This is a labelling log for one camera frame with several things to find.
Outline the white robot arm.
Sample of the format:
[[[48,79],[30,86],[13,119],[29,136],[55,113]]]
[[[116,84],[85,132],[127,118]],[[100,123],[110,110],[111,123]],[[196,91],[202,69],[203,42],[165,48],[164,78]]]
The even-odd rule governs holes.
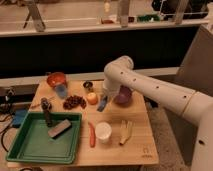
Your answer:
[[[121,85],[142,93],[198,127],[191,171],[213,171],[213,97],[194,89],[138,74],[129,56],[104,67],[103,90],[114,95]]]

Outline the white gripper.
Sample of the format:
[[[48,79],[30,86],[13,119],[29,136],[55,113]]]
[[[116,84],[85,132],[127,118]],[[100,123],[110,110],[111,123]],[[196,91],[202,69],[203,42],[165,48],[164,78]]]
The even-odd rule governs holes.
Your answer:
[[[102,85],[103,94],[107,97],[108,101],[111,101],[119,91],[120,85],[109,81],[104,81]]]

